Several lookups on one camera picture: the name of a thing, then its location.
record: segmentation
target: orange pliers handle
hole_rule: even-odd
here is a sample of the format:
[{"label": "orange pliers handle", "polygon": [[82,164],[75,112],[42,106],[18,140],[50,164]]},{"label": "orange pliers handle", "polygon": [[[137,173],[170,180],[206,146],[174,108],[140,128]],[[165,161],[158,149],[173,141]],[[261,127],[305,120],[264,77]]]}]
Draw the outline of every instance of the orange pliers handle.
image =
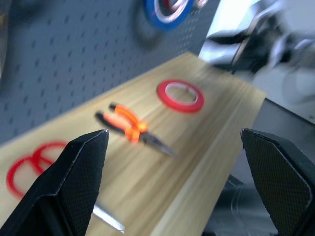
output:
[{"label": "orange pliers handle", "polygon": [[115,114],[123,117],[128,123],[121,122],[121,120],[118,120],[109,114],[96,113],[96,117],[107,127],[121,134],[125,134],[125,136],[132,142],[138,142],[140,134],[148,130],[147,123],[140,120],[132,111],[123,105],[111,103],[109,109]]}]

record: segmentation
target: pliers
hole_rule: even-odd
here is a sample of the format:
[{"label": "pliers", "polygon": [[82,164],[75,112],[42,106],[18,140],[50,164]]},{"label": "pliers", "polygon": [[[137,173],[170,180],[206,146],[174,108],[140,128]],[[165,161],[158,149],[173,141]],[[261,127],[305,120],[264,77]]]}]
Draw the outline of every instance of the pliers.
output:
[{"label": "pliers", "polygon": [[111,103],[109,105],[109,110],[118,116],[123,117],[127,121],[127,124],[109,114],[104,114],[103,112],[96,112],[95,117],[108,128],[125,135],[131,142],[136,143],[142,141],[170,156],[176,156],[176,153],[172,149],[163,144],[157,137],[148,131],[148,124],[145,121],[140,120],[128,108],[123,105]]}]

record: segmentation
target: wood grain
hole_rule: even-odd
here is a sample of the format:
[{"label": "wood grain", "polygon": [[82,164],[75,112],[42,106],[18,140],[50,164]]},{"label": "wood grain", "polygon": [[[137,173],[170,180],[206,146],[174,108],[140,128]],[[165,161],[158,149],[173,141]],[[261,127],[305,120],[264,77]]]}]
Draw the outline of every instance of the wood grain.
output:
[{"label": "wood grain", "polygon": [[[156,88],[166,79],[199,87],[202,110],[183,114],[165,107]],[[200,235],[242,147],[239,134],[252,126],[263,100],[257,89],[192,54],[169,61],[0,147],[0,224],[18,204],[5,186],[12,163],[42,143],[103,129],[95,112],[117,102],[146,120],[178,157],[110,132],[98,201],[124,224],[128,236]],[[36,178],[30,170],[19,174],[25,189]],[[92,216],[87,235],[121,234]]]}]

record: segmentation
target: pegboard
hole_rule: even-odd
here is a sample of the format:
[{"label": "pegboard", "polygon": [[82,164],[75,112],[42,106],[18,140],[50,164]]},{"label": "pegboard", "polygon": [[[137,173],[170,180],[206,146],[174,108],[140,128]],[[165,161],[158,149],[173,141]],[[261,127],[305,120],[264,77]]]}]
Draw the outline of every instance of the pegboard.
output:
[{"label": "pegboard", "polygon": [[184,52],[198,55],[219,1],[161,32],[141,0],[14,0],[0,144]]}]

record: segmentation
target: blue tape roll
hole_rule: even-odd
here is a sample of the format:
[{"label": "blue tape roll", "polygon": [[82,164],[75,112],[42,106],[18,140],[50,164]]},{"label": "blue tape roll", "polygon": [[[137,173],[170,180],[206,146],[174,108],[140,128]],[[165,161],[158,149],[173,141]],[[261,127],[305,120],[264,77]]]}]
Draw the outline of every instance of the blue tape roll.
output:
[{"label": "blue tape roll", "polygon": [[170,22],[165,22],[159,19],[159,14],[162,14],[159,9],[156,9],[156,3],[159,0],[144,0],[145,11],[150,22],[160,30],[172,30],[180,25],[185,20],[188,14],[191,12],[194,0],[188,0],[183,11],[178,15],[176,19]]}]

